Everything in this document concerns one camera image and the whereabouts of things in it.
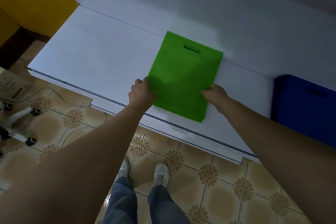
person's right arm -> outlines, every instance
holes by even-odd
[[[335,149],[252,111],[218,85],[202,94],[312,223],[335,222]]]

person's left hand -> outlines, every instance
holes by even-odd
[[[128,93],[128,106],[145,113],[153,105],[155,98],[156,94],[149,90],[148,78],[145,77],[142,81],[136,79]]]

white table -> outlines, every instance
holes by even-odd
[[[224,52],[215,83],[269,117],[273,78],[290,73],[336,90],[336,19],[290,0],[79,0],[29,65],[41,79],[115,114],[144,78],[167,30]],[[209,105],[200,124],[151,107],[141,125],[234,162],[257,160]]]

person's left arm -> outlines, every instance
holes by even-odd
[[[0,223],[94,223],[141,117],[155,100],[148,79],[111,120],[29,170],[0,197]]]

dark brown baseboard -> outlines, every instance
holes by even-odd
[[[35,40],[47,43],[49,39],[48,36],[20,27],[0,46],[0,67],[10,69]]]

